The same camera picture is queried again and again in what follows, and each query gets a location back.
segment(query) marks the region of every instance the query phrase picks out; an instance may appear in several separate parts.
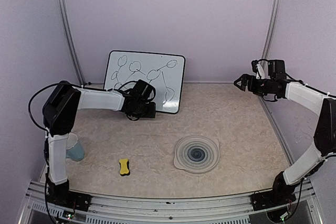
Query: drawing on whiteboard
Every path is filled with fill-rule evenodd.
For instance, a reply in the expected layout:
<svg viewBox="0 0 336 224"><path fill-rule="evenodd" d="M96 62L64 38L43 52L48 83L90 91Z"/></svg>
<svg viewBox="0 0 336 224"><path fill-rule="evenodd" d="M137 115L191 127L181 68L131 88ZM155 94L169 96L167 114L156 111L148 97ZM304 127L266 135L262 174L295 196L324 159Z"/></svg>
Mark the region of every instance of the drawing on whiteboard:
<svg viewBox="0 0 336 224"><path fill-rule="evenodd" d="M162 77L162 81L163 81L163 84L166 88L166 92L165 92L165 100L163 102L163 104L167 103L167 102L170 102L174 96L175 96L175 90L173 90L172 88L168 87L167 86L167 83L164 79L164 68L174 68L176 65L177 65L177 60L170 60L167 62L166 65L158 68L158 69L152 69L150 70L147 74L145 74L144 72L141 71L141 62L139 61L133 61L132 63L129 64L129 70L131 72L131 74L125 79L125 81L122 83L120 82L119 78L118 78L118 75L119 75L119 72L121 70L121 68L123 66L125 66L127 64L127 55L123 55L121 57L119 57L118 59L118 66L119 66L119 69L115 72L113 72L113 74L111 75L111 80L116 80L116 84L114 85L114 89L118 89L120 88L122 85L124 85L135 73L140 73L140 74L143 74L144 76L146 76L147 80L148 80L148 83L151 83L152 81L158 79L159 77Z"/></svg>

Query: black and yellow eraser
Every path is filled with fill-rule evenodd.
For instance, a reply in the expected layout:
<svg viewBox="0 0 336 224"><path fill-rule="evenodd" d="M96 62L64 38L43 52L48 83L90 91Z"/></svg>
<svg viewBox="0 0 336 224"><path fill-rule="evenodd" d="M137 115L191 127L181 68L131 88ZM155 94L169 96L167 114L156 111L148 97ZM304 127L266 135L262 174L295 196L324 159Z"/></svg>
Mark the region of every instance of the black and yellow eraser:
<svg viewBox="0 0 336 224"><path fill-rule="evenodd" d="M120 159L119 164L120 164L120 175L121 176L128 176L131 174L130 168L129 168L130 162L128 161L127 158Z"/></svg>

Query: blue cup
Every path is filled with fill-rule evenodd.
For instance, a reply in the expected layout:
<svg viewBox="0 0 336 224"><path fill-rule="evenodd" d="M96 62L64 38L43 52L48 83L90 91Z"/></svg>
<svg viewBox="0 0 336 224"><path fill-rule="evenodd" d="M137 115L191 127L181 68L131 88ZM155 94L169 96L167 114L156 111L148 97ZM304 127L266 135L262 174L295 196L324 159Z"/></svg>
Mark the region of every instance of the blue cup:
<svg viewBox="0 0 336 224"><path fill-rule="evenodd" d="M83 146L78 142L76 134L69 133L67 141L67 158L71 158L73 161L81 161L85 156Z"/></svg>

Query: wall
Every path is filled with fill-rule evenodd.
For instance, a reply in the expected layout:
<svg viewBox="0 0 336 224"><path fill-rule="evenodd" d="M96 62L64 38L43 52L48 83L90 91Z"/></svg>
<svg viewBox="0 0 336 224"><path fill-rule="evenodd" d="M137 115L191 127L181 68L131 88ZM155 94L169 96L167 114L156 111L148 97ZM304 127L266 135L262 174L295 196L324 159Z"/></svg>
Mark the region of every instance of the wall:
<svg viewBox="0 0 336 224"><path fill-rule="evenodd" d="M29 98L62 79L74 82L57 0L0 0L0 222L14 223L31 179L44 164L44 133ZM48 92L33 104L41 123Z"/></svg>
<svg viewBox="0 0 336 224"><path fill-rule="evenodd" d="M65 0L86 81L109 52L186 57L185 81L233 81L262 54L273 0Z"/></svg>
<svg viewBox="0 0 336 224"><path fill-rule="evenodd" d="M281 0L269 58L285 60L291 76L335 94L335 41L335 0ZM311 144L318 117L286 100L268 107L297 159ZM329 160L311 178L329 224L336 219L335 163Z"/></svg>

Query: black border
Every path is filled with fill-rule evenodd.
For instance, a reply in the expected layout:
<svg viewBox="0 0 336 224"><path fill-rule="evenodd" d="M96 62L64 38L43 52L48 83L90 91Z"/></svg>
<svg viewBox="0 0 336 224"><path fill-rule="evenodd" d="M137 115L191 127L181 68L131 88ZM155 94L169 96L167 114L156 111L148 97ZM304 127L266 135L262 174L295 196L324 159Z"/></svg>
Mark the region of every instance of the black border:
<svg viewBox="0 0 336 224"><path fill-rule="evenodd" d="M169 55L169 56L178 56L178 57L182 57L184 59L184 64L183 64L183 72L182 72L182 83L181 83L181 91L180 91L180 100L178 102L178 110L174 113L172 112L165 112L165 111L157 111L159 113L165 113L165 114L177 114L180 111L180 105L181 105L181 97L182 97L182 88L183 88L183 80L184 80L184 70L185 70L185 62L186 59L183 55L172 55L172 54L162 54L160 52L142 52L142 51L123 51L123 50L113 50L109 53L109 60L107 61L107 66L106 66L106 72L105 72L105 78L104 78L104 86L103 88L105 89L105 80L106 80L106 76L107 76L107 69L109 67L109 63L110 63L110 57L111 57L111 53L113 52L137 52L137 53L141 53L141 54L150 54L150 55Z"/></svg>

